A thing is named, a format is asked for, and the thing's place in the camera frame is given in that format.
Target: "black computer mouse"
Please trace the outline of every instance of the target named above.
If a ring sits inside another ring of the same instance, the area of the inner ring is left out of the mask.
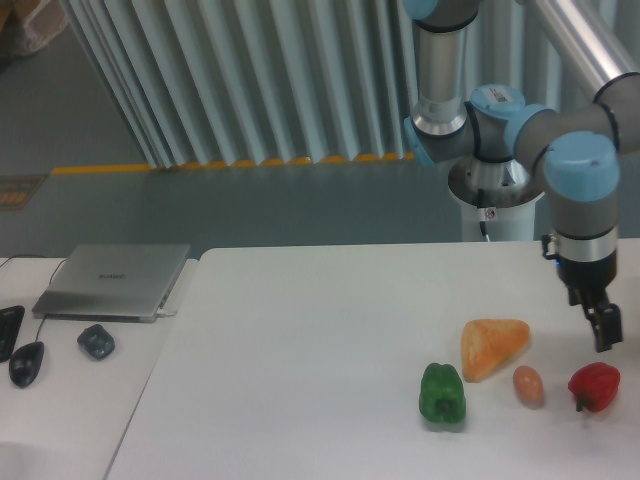
[[[25,388],[38,376],[42,357],[44,356],[44,343],[33,342],[21,346],[13,352],[9,360],[9,377],[20,388]]]
[[[113,337],[99,323],[86,328],[78,337],[78,344],[96,360],[109,356],[116,348]]]

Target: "red pepper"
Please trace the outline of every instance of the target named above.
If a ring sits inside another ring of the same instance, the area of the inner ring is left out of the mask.
[[[620,372],[616,367],[596,362],[582,367],[569,380],[569,390],[576,398],[576,411],[604,410],[618,393]]]

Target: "blue joint cap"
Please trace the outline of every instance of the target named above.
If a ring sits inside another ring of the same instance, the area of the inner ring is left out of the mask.
[[[403,125],[404,125],[404,133],[407,136],[407,141],[409,142],[409,147],[413,152],[414,158],[423,167],[433,167],[434,165],[433,160],[431,160],[431,157],[422,146],[422,142],[420,142],[420,139],[418,138],[418,134],[413,128],[413,121],[411,120],[411,117],[405,118]]]
[[[438,6],[438,0],[404,0],[404,11],[412,20],[422,20],[431,15]]]
[[[524,95],[519,90],[498,83],[476,88],[471,93],[470,100],[476,110],[500,120],[509,120],[526,104]]]
[[[551,189],[576,202],[611,194],[620,181],[616,149],[604,135],[571,132],[549,145],[544,177]]]
[[[511,155],[515,155],[516,150],[516,142],[518,141],[518,136],[520,135],[520,131],[523,129],[525,124],[533,117],[534,115],[544,111],[551,110],[549,107],[544,105],[539,105],[537,103],[532,103],[531,105],[527,105],[520,110],[517,110],[513,113],[513,115],[509,118],[507,122],[507,126],[504,129],[504,143],[509,148]]]

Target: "toy food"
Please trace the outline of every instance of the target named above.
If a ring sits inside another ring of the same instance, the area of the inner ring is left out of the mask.
[[[582,367],[569,380],[569,390],[576,399],[576,411],[586,408],[599,412],[609,406],[618,393],[620,371],[603,362]]]
[[[486,378],[529,341],[529,325],[514,319],[467,322],[462,331],[462,375],[468,382]]]
[[[467,413],[462,380],[453,365],[430,364],[422,375],[420,413],[434,423],[458,423]]]
[[[513,388],[522,403],[536,408],[542,405],[544,389],[540,374],[528,365],[521,365],[513,372]]]

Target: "silver laptop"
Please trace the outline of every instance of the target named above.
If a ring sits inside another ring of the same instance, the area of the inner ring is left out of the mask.
[[[33,307],[36,318],[153,322],[189,245],[79,245]]]

